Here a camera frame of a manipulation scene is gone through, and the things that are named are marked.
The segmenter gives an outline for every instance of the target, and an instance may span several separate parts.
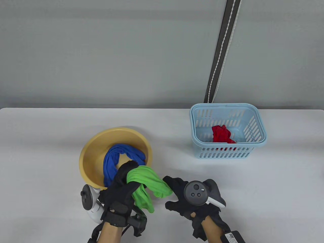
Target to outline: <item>gray wall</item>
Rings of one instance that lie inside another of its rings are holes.
[[[324,107],[323,0],[242,0],[216,102]],[[0,0],[0,107],[202,102],[225,0]]]
[[[0,9],[5,106],[202,102],[225,0],[16,0]]]
[[[242,1],[215,102],[324,109],[324,1]]]

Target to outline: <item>green cloth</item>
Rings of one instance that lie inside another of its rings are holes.
[[[153,191],[154,196],[158,198],[164,198],[173,193],[170,187],[159,178],[154,170],[144,165],[129,171],[126,180],[127,183],[131,181],[141,183],[139,188],[137,188],[132,196],[137,207],[140,209],[146,208],[150,213],[154,212],[154,207],[152,199],[145,190],[143,184],[146,185],[148,189]]]

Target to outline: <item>blue cloth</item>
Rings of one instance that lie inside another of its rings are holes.
[[[103,160],[103,183],[105,187],[110,186],[117,174],[116,165],[119,162],[120,154],[126,154],[131,160],[136,161],[138,165],[145,165],[145,154],[142,151],[127,144],[112,146]]]

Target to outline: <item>qr code label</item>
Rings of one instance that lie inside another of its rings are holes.
[[[232,233],[225,234],[225,237],[230,243],[238,243]]]

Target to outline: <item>white table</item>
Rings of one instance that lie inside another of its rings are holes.
[[[147,137],[161,177],[214,179],[227,202],[221,217],[247,243],[323,242],[324,112],[260,112],[265,147],[245,160],[199,160],[189,110],[0,110],[1,242],[86,243],[95,223],[81,204],[79,154],[93,135],[117,126]],[[164,208],[166,201],[154,200],[141,237],[129,230],[122,242],[202,242],[188,220]]]

